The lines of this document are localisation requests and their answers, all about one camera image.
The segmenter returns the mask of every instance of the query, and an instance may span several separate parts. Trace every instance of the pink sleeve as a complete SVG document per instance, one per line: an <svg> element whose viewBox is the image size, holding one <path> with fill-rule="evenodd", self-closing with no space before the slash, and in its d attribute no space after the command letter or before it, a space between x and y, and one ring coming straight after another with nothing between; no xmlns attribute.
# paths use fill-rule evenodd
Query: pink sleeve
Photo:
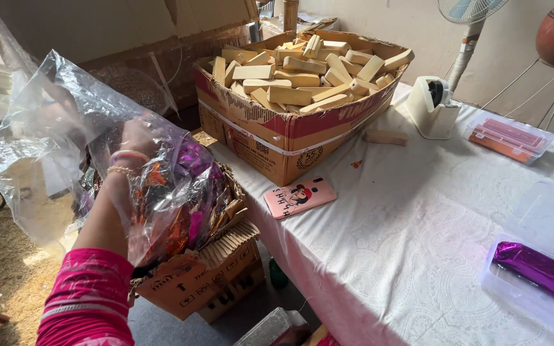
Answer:
<svg viewBox="0 0 554 346"><path fill-rule="evenodd" d="M112 251L68 252L46 299L36 346L133 346L127 326L133 270Z"/></svg>

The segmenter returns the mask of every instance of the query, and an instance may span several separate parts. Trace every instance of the bracelet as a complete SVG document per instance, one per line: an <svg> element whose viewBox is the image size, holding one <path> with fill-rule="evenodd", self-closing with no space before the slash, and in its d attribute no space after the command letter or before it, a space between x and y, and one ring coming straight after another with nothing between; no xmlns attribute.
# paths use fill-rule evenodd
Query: bracelet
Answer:
<svg viewBox="0 0 554 346"><path fill-rule="evenodd" d="M111 173L125 173L126 176L131 176L131 175L134 175L134 170L131 169L131 168L127 168L127 167L122 167L122 166L112 166L112 167L109 167L106 172L108 174L111 174Z"/></svg>
<svg viewBox="0 0 554 346"><path fill-rule="evenodd" d="M137 152L136 150L119 150L117 152L114 152L110 156L110 165L112 166L114 162L117 161L118 158L133 158L136 160L142 160L143 161L142 164L145 164L150 161L149 156L141 152Z"/></svg>

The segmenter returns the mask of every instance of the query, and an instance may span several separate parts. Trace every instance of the lace tablecloth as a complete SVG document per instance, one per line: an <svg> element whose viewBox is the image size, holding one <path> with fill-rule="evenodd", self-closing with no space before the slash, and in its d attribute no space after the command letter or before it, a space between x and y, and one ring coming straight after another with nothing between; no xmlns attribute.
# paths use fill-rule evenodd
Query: lace tablecloth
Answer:
<svg viewBox="0 0 554 346"><path fill-rule="evenodd" d="M471 144L461 137L480 112L471 106L450 140L426 140L400 102L410 89L400 84L395 108L372 125L407 132L408 146L367 144L363 130L299 179L324 177L337 200L282 220L262 198L272 182L225 146L210 149L248 193L262 242L342 345L554 345L477 278L522 195L554 183L554 142L532 166Z"/></svg>

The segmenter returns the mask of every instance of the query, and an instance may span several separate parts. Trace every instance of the clear plastic container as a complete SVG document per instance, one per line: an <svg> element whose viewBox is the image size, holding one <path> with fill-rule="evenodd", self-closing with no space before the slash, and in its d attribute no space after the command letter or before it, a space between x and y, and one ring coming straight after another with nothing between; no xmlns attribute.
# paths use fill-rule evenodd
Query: clear plastic container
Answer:
<svg viewBox="0 0 554 346"><path fill-rule="evenodd" d="M524 164L542 156L554 139L550 132L487 112L469 123L463 136Z"/></svg>
<svg viewBox="0 0 554 346"><path fill-rule="evenodd" d="M526 279L492 263L497 244L516 241L554 259L554 185L536 183L503 224L478 279L492 296L554 332L554 297Z"/></svg>

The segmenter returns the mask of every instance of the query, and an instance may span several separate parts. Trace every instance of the smartphone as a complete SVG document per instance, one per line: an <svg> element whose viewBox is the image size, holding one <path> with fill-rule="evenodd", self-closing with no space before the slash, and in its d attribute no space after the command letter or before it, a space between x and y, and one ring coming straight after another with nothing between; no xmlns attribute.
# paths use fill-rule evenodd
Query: smartphone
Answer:
<svg viewBox="0 0 554 346"><path fill-rule="evenodd" d="M337 194L321 177L299 184L280 187L266 192L264 201L274 218L280 219L298 212L317 207L337 199Z"/></svg>

